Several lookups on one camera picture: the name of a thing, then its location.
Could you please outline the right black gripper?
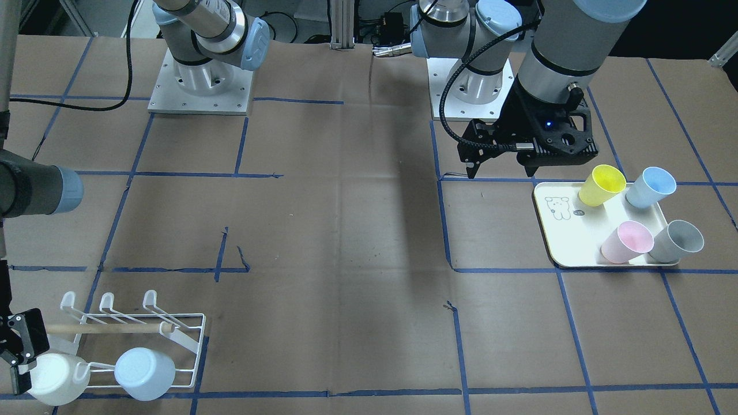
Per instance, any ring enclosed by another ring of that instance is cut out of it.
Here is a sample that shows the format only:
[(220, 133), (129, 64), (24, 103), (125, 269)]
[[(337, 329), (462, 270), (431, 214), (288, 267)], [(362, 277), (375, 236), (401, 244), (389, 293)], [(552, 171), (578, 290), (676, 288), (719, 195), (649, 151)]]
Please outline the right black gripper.
[(1, 355), (10, 365), (13, 394), (18, 396), (32, 388), (30, 369), (37, 356), (50, 350), (42, 311), (32, 308), (13, 315), (10, 310), (12, 289), (7, 260), (1, 260)]

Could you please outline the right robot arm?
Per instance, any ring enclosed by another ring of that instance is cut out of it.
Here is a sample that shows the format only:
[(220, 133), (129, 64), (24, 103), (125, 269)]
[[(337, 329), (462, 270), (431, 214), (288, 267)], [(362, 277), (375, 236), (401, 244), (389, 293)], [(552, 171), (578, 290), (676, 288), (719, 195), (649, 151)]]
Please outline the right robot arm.
[[(127, 34), (141, 3), (102, 1), (100, 7), (124, 13), (118, 31), (123, 44), (114, 52), (112, 68), (103, 70), (111, 76), (108, 84), (112, 90), (72, 103), (69, 94), (74, 86), (81, 85), (77, 76), (89, 49), (83, 46), (79, 57), (63, 59), (62, 74), (52, 76), (58, 81), (52, 92), (11, 97), (18, 35), (30, 5), (29, 1), (2, 2), (2, 222), (21, 216), (68, 213), (81, 204), (81, 176), (71, 168), (42, 163), (37, 158), (57, 115), (71, 111), (99, 115), (111, 111), (120, 115), (126, 103), (135, 97), (145, 101), (151, 92), (150, 88), (142, 93), (134, 91), (133, 42)], [(224, 95), (242, 91), (238, 74), (256, 71), (273, 39), (266, 21), (249, 16), (243, 5), (243, 1), (153, 1), (148, 7), (173, 58), (169, 63), (173, 90), (186, 97), (179, 103), (182, 110), (189, 111), (194, 103), (208, 100), (209, 114), (235, 111), (240, 115), (250, 105), (250, 98), (220, 102)], [(21, 110), (50, 110), (40, 123), (40, 138), (32, 140), (29, 152), (16, 154), (7, 149), (12, 104)], [(24, 307), (13, 311), (11, 304), (10, 264), (7, 252), (2, 251), (2, 361), (9, 367), (10, 393), (22, 395), (31, 386), (30, 364), (48, 351), (48, 339), (40, 310)]]

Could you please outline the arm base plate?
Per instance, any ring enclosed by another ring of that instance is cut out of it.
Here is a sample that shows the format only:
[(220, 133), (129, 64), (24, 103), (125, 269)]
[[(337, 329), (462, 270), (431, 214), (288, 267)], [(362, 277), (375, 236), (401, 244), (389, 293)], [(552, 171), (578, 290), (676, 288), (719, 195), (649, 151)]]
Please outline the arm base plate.
[(188, 66), (167, 50), (151, 92), (148, 111), (163, 115), (247, 116), (253, 71), (219, 61)]
[[(440, 96), (458, 63), (458, 59), (427, 59), (433, 120), (440, 120)], [(480, 76), (465, 70), (454, 81), (446, 97), (446, 120), (455, 122), (472, 119), (485, 122), (498, 120), (513, 81), (514, 73), (509, 59), (506, 60), (502, 71), (492, 76)]]

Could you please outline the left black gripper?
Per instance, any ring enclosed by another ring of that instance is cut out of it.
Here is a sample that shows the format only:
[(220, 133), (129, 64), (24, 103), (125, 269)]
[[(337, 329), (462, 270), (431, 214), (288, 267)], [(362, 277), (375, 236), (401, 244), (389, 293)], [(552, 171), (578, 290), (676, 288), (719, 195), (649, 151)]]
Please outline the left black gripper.
[(598, 155), (590, 115), (577, 82), (565, 88), (564, 103), (546, 103), (515, 80), (500, 118), (491, 124), (472, 119), (458, 141), (467, 178), (503, 153), (515, 153), (528, 178), (539, 167), (586, 164)]

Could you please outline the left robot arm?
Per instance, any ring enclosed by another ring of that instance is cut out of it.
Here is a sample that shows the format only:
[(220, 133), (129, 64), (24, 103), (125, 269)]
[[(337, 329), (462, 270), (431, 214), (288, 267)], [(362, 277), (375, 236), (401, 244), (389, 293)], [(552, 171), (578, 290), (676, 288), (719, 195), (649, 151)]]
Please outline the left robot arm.
[[(441, 125), (456, 142), (466, 175), (487, 160), (514, 153), (525, 173), (540, 167), (583, 165), (599, 153), (585, 90), (644, 1), (545, 1), (540, 18), (524, 22), (506, 1), (419, 1), (409, 13), (409, 41), (422, 58), (450, 58), (439, 95)], [(514, 42), (533, 31), (501, 111), (493, 123), (469, 121), (463, 134), (448, 124), (450, 96), (480, 105)]]

